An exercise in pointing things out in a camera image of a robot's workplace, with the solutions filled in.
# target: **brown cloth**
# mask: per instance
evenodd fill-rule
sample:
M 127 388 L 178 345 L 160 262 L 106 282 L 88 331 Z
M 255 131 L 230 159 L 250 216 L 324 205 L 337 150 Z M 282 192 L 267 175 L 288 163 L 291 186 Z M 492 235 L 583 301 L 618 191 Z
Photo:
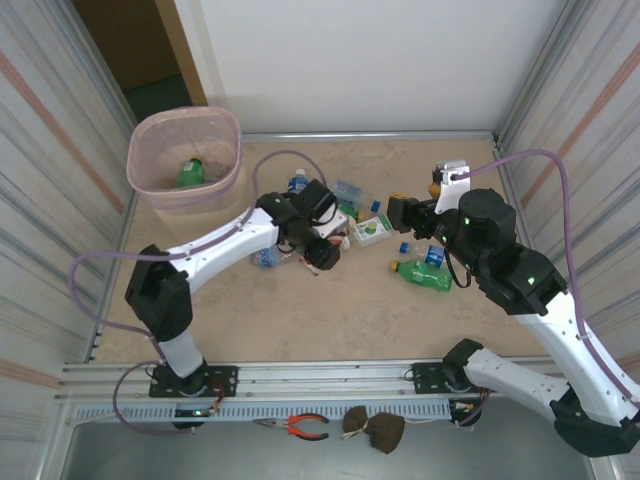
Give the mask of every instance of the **brown cloth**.
M 404 417 L 392 413 L 378 413 L 367 423 L 367 409 L 363 406 L 351 408 L 342 419 L 342 429 L 347 432 L 355 432 L 364 427 L 364 432 L 369 435 L 371 446 L 384 453 L 393 452 L 404 433 Z

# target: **pliers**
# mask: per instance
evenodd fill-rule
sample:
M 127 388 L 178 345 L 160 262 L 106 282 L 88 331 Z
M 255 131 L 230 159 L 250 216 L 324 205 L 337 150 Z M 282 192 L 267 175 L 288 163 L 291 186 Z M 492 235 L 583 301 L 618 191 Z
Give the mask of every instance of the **pliers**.
M 295 415 L 289 418 L 259 418 L 254 420 L 254 423 L 271 428 L 286 428 L 289 435 L 295 435 L 298 438 L 311 442 L 329 438 L 328 433 L 307 433 L 293 426 L 295 423 L 302 422 L 303 420 L 318 420 L 322 423 L 329 423 L 328 418 L 315 413 L 303 413 L 302 415 Z

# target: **corrugated metal wall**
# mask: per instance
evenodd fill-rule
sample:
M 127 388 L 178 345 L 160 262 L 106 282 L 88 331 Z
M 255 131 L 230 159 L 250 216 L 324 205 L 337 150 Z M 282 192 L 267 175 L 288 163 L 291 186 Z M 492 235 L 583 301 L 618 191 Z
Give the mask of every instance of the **corrugated metal wall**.
M 33 475 L 64 362 L 93 325 L 72 304 L 72 259 L 112 250 L 131 198 L 133 124 L 64 2 L 0 4 L 0 478 Z M 78 275 L 97 306 L 110 264 Z
M 640 2 L 591 2 L 506 153 L 558 152 L 571 191 L 573 245 L 587 320 L 640 380 Z M 508 166 L 533 246 L 566 275 L 560 181 L 546 159 Z M 621 457 L 640 479 L 640 454 Z

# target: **red pliers handle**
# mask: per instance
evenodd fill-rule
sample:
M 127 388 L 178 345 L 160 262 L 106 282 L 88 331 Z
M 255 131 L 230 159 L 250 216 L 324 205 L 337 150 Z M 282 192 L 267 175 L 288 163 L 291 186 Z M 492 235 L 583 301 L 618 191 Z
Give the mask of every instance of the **red pliers handle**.
M 302 415 L 292 416 L 287 419 L 287 433 L 289 433 L 289 435 L 295 435 L 303 440 L 309 440 L 310 442 L 317 442 L 318 440 L 329 438 L 328 433 L 307 433 L 293 426 L 303 420 L 318 420 L 322 423 L 329 423 L 329 419 L 322 415 L 318 415 L 316 413 L 303 413 Z

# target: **green bottle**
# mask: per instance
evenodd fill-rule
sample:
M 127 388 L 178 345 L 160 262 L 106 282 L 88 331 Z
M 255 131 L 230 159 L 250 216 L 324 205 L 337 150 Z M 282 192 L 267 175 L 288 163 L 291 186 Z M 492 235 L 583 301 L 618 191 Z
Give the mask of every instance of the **green bottle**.
M 202 160 L 193 157 L 185 163 L 178 174 L 177 188 L 193 187 L 204 183 L 204 168 Z
M 439 292 L 451 290 L 452 278 L 446 268 L 435 268 L 422 262 L 391 262 L 390 268 L 409 283 L 433 288 Z

